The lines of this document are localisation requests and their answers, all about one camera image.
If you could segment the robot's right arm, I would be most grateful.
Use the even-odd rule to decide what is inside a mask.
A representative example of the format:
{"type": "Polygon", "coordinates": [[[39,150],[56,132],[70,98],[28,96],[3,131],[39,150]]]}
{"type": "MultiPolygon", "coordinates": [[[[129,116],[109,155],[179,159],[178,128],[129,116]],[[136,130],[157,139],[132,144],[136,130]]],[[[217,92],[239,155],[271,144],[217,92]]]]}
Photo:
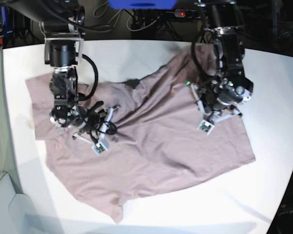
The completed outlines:
{"type": "Polygon", "coordinates": [[[108,111],[103,102],[91,107],[83,102],[90,100],[98,86],[98,69],[82,53],[85,9],[77,0],[6,0],[5,4],[16,12],[39,24],[44,36],[44,63],[53,73],[50,81],[45,77],[32,78],[27,87],[32,98],[33,121],[37,137],[69,128],[78,134],[92,137],[108,133],[108,111]],[[77,65],[85,59],[93,69],[94,83],[88,94],[78,87],[77,65]]]}

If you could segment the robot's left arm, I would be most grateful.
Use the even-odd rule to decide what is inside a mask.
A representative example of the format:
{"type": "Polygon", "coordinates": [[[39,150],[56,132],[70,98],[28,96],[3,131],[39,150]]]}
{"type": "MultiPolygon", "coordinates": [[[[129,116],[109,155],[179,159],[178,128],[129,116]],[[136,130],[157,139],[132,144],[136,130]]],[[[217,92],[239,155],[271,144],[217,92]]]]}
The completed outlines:
{"type": "Polygon", "coordinates": [[[196,103],[205,119],[218,117],[224,110],[239,115],[237,105],[249,101],[253,94],[253,82],[246,78],[242,63],[244,44],[238,38],[244,29],[242,13],[234,0],[199,0],[197,6],[203,28],[191,44],[191,56],[200,76],[196,103]],[[195,49],[206,32],[212,35],[216,55],[213,75],[204,71],[195,49]]]}

